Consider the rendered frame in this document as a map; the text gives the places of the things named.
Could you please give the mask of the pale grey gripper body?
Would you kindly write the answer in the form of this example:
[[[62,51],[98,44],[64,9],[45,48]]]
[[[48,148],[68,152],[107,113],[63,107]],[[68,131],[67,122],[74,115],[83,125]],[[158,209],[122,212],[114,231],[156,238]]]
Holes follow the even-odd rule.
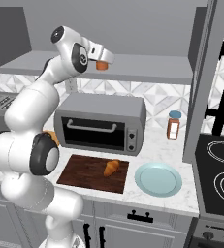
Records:
[[[98,60],[112,64],[114,62],[114,54],[103,46],[100,46]]]

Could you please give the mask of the orange jam jar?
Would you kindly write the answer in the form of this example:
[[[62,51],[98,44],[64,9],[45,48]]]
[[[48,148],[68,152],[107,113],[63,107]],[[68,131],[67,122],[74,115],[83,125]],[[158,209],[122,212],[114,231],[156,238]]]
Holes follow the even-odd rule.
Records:
[[[106,71],[108,68],[108,63],[104,61],[97,61],[96,62],[96,69],[99,71]]]

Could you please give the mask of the grey cabinet shelf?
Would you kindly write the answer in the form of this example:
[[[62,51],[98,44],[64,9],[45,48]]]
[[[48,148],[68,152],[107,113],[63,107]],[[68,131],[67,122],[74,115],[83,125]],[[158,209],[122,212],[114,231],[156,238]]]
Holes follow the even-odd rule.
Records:
[[[45,62],[56,56],[52,51],[32,50],[0,67],[1,74],[37,76]],[[187,57],[117,54],[106,71],[94,62],[80,78],[190,85],[193,72]]]

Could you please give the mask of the spice jar with blue lid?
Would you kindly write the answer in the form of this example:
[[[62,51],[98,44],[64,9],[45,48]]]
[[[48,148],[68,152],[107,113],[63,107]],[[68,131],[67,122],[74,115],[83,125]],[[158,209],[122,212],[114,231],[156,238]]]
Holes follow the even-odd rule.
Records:
[[[180,125],[180,118],[181,112],[178,110],[171,110],[169,112],[169,120],[168,120],[168,127],[167,127],[167,138],[170,140],[176,140],[179,125]]]

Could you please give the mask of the dark grey upper cabinet door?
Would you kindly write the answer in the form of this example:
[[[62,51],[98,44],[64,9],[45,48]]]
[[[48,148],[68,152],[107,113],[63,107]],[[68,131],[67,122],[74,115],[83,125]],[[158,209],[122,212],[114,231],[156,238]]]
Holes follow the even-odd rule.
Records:
[[[22,7],[0,7],[0,66],[31,50]]]

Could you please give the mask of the golden croissant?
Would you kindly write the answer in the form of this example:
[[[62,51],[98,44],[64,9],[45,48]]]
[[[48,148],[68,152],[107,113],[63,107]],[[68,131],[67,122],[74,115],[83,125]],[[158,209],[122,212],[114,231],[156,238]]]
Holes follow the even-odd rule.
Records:
[[[104,170],[104,177],[109,177],[119,169],[119,161],[108,161]]]

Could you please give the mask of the dark wooden cutting board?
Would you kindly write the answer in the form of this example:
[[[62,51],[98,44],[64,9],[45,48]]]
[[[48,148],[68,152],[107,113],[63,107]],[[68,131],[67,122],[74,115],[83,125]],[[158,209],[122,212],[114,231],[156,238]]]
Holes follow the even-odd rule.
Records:
[[[118,169],[104,176],[107,165],[119,164]],[[72,155],[57,183],[85,189],[122,194],[129,163],[118,159]]]

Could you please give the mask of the grey lower cabinet door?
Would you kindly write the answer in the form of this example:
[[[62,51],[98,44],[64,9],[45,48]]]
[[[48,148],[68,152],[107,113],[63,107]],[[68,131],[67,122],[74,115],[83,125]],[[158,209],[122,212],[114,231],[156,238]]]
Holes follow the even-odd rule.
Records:
[[[96,219],[97,228],[104,227],[105,248],[183,248],[186,232],[129,224],[103,218]]]
[[[91,218],[85,217],[83,219],[77,219],[77,220],[75,220],[73,222],[74,231],[82,239],[82,241],[85,244],[84,233],[83,233],[83,225],[85,223],[87,223],[87,224],[90,225],[90,227],[88,229],[89,236],[91,237],[90,247],[91,248],[96,248],[96,234],[95,234],[95,231],[93,229],[93,221],[92,221]]]

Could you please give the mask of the grey toaster oven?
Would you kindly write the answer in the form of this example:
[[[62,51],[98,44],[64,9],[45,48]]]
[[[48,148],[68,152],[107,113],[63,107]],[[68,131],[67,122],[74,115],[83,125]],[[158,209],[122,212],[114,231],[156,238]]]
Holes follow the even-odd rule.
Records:
[[[113,133],[69,129],[69,119],[117,125]],[[63,147],[137,156],[143,146],[146,107],[141,97],[72,93],[54,115],[54,130]]]

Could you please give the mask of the orange pastry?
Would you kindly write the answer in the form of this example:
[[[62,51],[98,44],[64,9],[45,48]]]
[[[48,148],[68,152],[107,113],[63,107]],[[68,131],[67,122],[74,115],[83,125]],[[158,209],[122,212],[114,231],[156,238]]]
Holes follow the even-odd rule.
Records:
[[[58,140],[57,135],[54,131],[44,130],[43,132],[50,134],[51,138],[55,141],[56,145],[59,146],[59,140]]]

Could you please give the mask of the light blue plate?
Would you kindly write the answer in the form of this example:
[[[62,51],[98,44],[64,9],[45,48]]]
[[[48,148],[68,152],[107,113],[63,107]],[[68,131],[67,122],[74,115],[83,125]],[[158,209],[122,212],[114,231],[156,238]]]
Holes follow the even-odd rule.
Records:
[[[158,198],[175,195],[182,187],[178,171],[163,163],[146,163],[137,168],[135,182],[145,193]]]

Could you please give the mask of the grey drawer front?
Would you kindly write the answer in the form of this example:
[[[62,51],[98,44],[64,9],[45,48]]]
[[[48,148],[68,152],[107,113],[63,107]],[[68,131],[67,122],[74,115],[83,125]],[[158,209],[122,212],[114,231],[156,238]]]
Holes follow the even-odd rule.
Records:
[[[152,218],[153,224],[163,225],[174,230],[185,229],[192,221],[190,216],[109,202],[95,201],[94,207],[97,217],[127,220],[128,214],[134,216],[143,216]]]

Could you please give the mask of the black hob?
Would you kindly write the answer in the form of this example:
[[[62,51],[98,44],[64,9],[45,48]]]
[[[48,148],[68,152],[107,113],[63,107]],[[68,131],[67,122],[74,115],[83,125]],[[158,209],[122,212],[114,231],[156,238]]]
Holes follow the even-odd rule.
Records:
[[[224,137],[200,134],[195,157],[205,212],[224,216]]]

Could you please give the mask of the grey stove front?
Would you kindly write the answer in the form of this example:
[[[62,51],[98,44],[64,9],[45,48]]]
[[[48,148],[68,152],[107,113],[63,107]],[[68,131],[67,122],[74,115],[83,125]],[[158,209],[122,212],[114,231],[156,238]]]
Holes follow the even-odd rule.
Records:
[[[204,239],[203,232],[213,232],[214,238]],[[224,248],[224,223],[193,218],[184,248]]]

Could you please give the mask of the white wall outlet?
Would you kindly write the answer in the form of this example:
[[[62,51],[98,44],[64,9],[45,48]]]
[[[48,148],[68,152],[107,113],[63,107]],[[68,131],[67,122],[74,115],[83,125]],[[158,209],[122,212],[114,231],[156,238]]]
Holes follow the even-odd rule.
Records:
[[[70,78],[65,81],[65,88],[68,94],[78,91],[77,80],[75,78]]]

